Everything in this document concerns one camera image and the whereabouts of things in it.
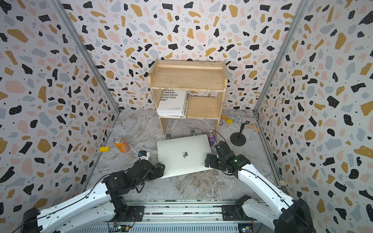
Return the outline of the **silver laptop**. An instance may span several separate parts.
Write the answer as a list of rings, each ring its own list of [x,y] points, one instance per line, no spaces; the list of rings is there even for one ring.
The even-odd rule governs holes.
[[[158,141],[158,162],[165,165],[162,178],[209,170],[205,159],[211,154],[208,136],[188,136]]]

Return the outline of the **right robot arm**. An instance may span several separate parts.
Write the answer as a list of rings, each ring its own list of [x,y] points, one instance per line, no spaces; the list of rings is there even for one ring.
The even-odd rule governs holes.
[[[240,220],[254,218],[276,233],[314,233],[313,220],[308,204],[295,200],[269,182],[243,155],[207,154],[205,167],[234,175],[248,185],[265,202],[259,203],[248,195],[235,202],[231,211]]]

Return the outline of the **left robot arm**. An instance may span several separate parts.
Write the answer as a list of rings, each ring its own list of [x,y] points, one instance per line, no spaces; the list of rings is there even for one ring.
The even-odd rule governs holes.
[[[165,165],[153,165],[148,160],[137,160],[127,169],[103,176],[86,192],[53,207],[27,210],[20,233],[67,232],[84,228],[100,221],[123,221],[130,216],[124,195],[132,190],[140,193],[147,181],[161,178]]]

